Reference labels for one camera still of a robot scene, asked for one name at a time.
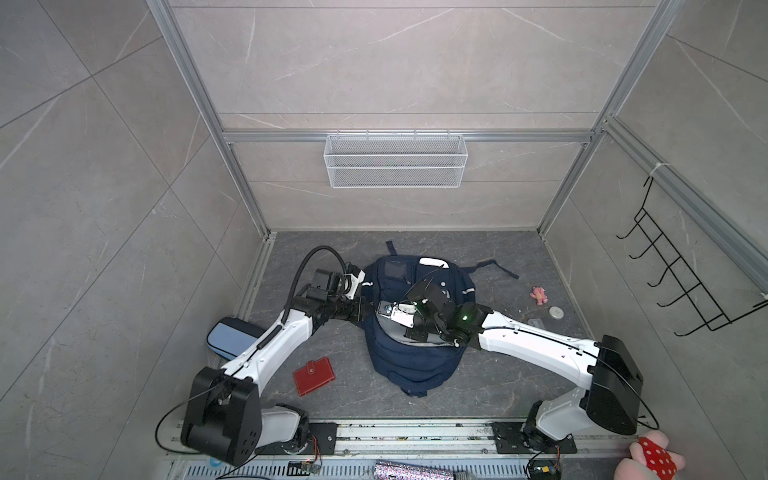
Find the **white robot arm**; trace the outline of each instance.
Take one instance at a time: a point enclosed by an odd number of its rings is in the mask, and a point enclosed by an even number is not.
[[[250,348],[220,370],[205,368],[198,373],[182,443],[232,465],[245,462],[262,445],[282,442],[289,451],[306,444],[306,413],[287,406],[261,409],[259,396],[294,349],[329,318],[359,318],[362,304],[357,290],[364,273],[356,267],[350,270],[335,277],[318,270],[307,295],[295,296],[288,314],[281,313]],[[349,288],[337,293],[344,283]],[[517,322],[486,306],[456,306],[426,281],[411,288],[408,300],[382,302],[377,313],[410,329],[434,325],[441,338],[456,346],[514,356],[576,385],[557,399],[531,407],[523,435],[532,449],[544,450],[594,425],[622,435],[635,433],[643,380],[620,340],[575,339]]]

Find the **red wallet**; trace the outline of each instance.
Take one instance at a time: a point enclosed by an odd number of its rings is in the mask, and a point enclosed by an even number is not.
[[[305,396],[335,379],[336,376],[333,375],[331,362],[327,356],[316,362],[308,362],[304,368],[293,373],[293,380],[296,382],[299,396]]]

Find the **silver glittery object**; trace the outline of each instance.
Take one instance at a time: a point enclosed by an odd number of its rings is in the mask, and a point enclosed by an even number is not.
[[[439,468],[376,462],[373,478],[376,480],[453,480],[453,474]]]

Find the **red polka dot fabric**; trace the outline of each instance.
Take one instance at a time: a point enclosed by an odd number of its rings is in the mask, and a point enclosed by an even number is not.
[[[653,470],[661,480],[671,480],[677,473],[677,466],[672,462],[672,457],[667,450],[645,437],[640,437],[637,441],[643,447],[645,466]]]

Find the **pink toy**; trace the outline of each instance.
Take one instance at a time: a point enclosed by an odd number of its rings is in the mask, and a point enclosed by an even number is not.
[[[657,430],[648,432],[629,445],[632,458],[616,467],[614,480],[671,480],[685,467],[685,458],[666,450],[669,438]]]
[[[544,289],[540,286],[535,286],[533,289],[533,293],[531,294],[531,298],[536,299],[536,305],[544,305],[549,300],[547,300],[547,296],[544,293]]]

